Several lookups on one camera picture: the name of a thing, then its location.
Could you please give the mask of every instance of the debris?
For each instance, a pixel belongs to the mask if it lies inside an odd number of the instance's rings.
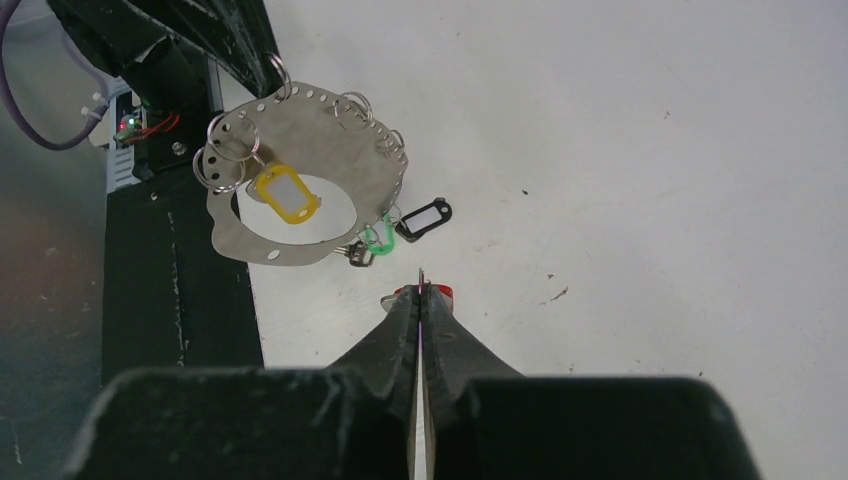
[[[568,293],[568,287],[563,288],[561,292],[557,293],[556,296],[551,299],[551,301],[553,302],[554,300],[559,300],[559,298],[565,295],[566,293]]]

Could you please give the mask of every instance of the yellow key tag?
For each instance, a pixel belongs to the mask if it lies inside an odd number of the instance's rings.
[[[288,165],[270,165],[254,180],[256,192],[286,223],[303,223],[318,210],[319,200]]]

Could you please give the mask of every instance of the white cable connector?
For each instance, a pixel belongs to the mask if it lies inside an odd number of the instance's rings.
[[[88,109],[88,107],[82,107],[82,110],[80,110],[80,113],[82,114],[83,117],[91,117],[91,118],[96,118],[97,120],[103,120],[103,115],[100,115],[97,112],[92,112],[91,110]]]
[[[105,105],[107,107],[109,106],[109,99],[101,95],[100,92],[94,92],[94,95],[92,95],[91,98],[93,98],[94,101],[99,103],[100,105]]]

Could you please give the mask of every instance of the key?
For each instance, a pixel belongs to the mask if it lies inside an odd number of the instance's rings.
[[[348,262],[354,267],[370,267],[374,263],[374,254],[368,251],[368,247],[362,240],[344,247],[337,247],[333,252],[347,257]]]

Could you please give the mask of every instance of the gray floor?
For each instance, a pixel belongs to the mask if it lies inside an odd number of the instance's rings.
[[[52,141],[82,125],[95,83],[61,31],[12,38],[4,59],[30,123]],[[57,478],[100,384],[104,155],[50,152],[0,109],[0,478]]]

